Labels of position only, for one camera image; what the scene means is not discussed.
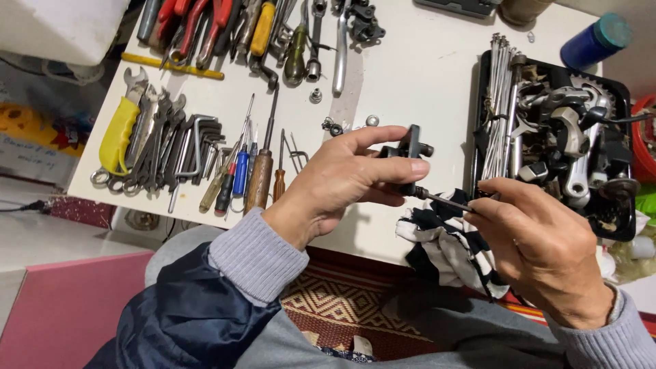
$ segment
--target gray knit cuff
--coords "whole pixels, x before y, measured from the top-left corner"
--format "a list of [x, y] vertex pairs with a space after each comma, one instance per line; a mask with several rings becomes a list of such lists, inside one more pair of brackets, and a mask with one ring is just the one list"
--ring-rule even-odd
[[560, 326], [545, 314], [551, 332], [565, 347], [573, 368], [656, 367], [656, 343], [642, 324], [633, 300], [626, 292], [613, 289], [617, 297], [610, 324], [595, 330], [576, 330]]
[[283, 240], [253, 208], [235, 227], [212, 241], [209, 263], [244, 294], [270, 303], [308, 265], [306, 252]]

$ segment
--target wooden screwdriver handle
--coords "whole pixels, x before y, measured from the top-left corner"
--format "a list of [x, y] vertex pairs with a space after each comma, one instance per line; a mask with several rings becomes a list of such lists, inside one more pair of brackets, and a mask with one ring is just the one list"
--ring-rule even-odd
[[253, 164], [253, 176], [248, 187], [248, 197], [246, 197], [246, 204], [244, 205], [244, 214], [248, 213], [254, 207], [266, 209], [273, 166], [274, 159], [271, 157], [271, 152], [264, 148], [260, 150]]
[[285, 171], [276, 170], [276, 182], [274, 183], [274, 202], [278, 201], [280, 196], [285, 193]]

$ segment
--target teal lid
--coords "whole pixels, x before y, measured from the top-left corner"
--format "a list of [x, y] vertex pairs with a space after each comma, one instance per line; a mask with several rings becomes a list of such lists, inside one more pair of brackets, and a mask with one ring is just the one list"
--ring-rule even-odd
[[619, 51], [633, 41], [633, 32], [626, 20], [615, 13], [604, 14], [594, 24], [594, 36], [606, 49]]

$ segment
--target sleeve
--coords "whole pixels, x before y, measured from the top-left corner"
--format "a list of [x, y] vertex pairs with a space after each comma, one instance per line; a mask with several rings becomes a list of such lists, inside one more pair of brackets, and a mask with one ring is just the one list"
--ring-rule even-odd
[[251, 210], [213, 242], [163, 267], [157, 283], [123, 309], [115, 355], [96, 354], [113, 357], [113, 365], [99, 366], [94, 357], [86, 367], [234, 367], [281, 309], [282, 289], [308, 263], [261, 212]]
[[565, 328], [545, 318], [554, 336], [565, 347], [567, 361], [574, 369], [656, 368], [656, 343], [645, 328], [631, 297], [615, 290], [615, 306], [610, 324], [595, 330]]

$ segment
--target gray pants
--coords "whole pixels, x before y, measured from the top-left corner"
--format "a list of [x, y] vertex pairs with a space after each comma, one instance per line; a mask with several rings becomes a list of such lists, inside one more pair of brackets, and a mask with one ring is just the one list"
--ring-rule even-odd
[[[146, 286], [159, 270], [223, 230], [198, 226], [165, 243], [146, 267]], [[564, 351], [551, 331], [496, 304], [467, 299], [449, 288], [421, 288], [399, 299], [398, 316], [452, 351], [358, 364], [312, 346], [284, 310], [274, 316], [237, 362], [238, 368], [563, 368]]]

